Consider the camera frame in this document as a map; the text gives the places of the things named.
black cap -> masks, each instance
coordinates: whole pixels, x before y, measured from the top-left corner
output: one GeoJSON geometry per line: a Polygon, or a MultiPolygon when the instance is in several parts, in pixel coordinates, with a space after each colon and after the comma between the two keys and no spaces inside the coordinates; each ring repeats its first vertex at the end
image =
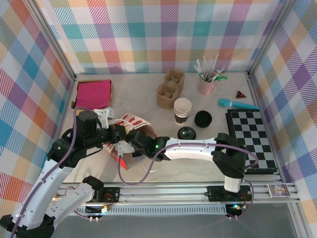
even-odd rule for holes
{"type": "Polygon", "coordinates": [[[210,125],[212,117],[209,112],[200,111],[195,116],[195,124],[201,128],[205,128],[210,125]]]}
{"type": "Polygon", "coordinates": [[[195,140],[196,132],[191,127],[185,126],[180,128],[177,133],[177,138],[181,140],[195,140]]]}

white paper cup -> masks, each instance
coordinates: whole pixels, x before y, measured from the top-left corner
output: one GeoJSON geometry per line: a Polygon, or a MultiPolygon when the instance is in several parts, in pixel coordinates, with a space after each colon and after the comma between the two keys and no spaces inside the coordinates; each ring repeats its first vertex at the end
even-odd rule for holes
{"type": "Polygon", "coordinates": [[[180,114],[189,112],[192,108],[192,103],[187,98],[179,98],[174,102],[174,111],[180,114]]]}
{"type": "Polygon", "coordinates": [[[189,114],[190,114],[190,112],[191,112],[191,111],[186,112],[186,113],[179,113],[179,112],[177,112],[177,111],[175,111],[175,110],[174,110],[174,113],[175,113],[175,114],[177,114],[177,115],[179,115],[179,116],[186,116],[186,115],[189,115],[189,114]]]}
{"type": "Polygon", "coordinates": [[[188,118],[189,114],[184,115],[184,116],[181,116],[181,115],[178,115],[177,113],[174,113],[174,115],[175,115],[175,121],[176,121],[178,124],[184,124],[184,123],[187,121],[187,118],[188,118]]]}

pink napkin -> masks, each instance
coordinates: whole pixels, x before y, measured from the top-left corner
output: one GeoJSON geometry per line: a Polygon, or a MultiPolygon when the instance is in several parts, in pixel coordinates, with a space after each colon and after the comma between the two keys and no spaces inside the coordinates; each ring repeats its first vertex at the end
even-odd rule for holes
{"type": "Polygon", "coordinates": [[[77,107],[87,109],[105,108],[109,105],[111,95],[110,79],[98,82],[78,84],[77,107]]]}

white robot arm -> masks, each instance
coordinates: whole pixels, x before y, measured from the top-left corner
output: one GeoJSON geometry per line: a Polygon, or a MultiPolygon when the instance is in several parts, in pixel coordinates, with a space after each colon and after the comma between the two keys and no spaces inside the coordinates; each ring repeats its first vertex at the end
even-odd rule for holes
{"type": "Polygon", "coordinates": [[[56,226],[65,217],[81,204],[92,200],[95,190],[103,187],[104,184],[89,176],[67,196],[50,205],[60,185],[79,160],[91,155],[87,155],[88,149],[97,147],[101,150],[103,144],[115,144],[121,140],[125,140],[131,145],[135,153],[146,155],[150,159],[161,150],[162,152],[158,154],[156,160],[190,158],[214,162],[225,175],[224,188],[230,192],[239,191],[245,171],[246,154],[236,151],[232,147],[240,147],[242,150],[245,148],[226,134],[220,133],[217,138],[208,140],[178,140],[169,137],[152,139],[136,130],[126,134],[125,127],[120,125],[97,129],[97,124],[101,125],[101,123],[97,114],[92,111],[81,112],[76,118],[76,124],[75,144],[66,160],[48,177],[45,177],[47,172],[68,153],[73,139],[72,130],[68,130],[61,139],[53,143],[48,153],[48,160],[22,205],[12,215],[5,215],[0,219],[0,225],[13,234],[17,234],[17,237],[50,238],[56,226]],[[222,146],[212,147],[209,146],[210,144],[222,146]]]}

black and white chessboard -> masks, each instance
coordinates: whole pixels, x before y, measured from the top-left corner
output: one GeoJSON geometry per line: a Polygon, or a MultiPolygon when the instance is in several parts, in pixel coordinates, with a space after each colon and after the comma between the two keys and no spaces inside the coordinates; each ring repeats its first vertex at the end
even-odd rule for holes
{"type": "MultiPolygon", "coordinates": [[[[256,154],[259,163],[248,168],[246,174],[273,174],[277,167],[265,132],[261,114],[258,110],[230,109],[226,113],[229,134],[256,154]]],[[[252,164],[249,156],[246,165],[252,164]]]]}

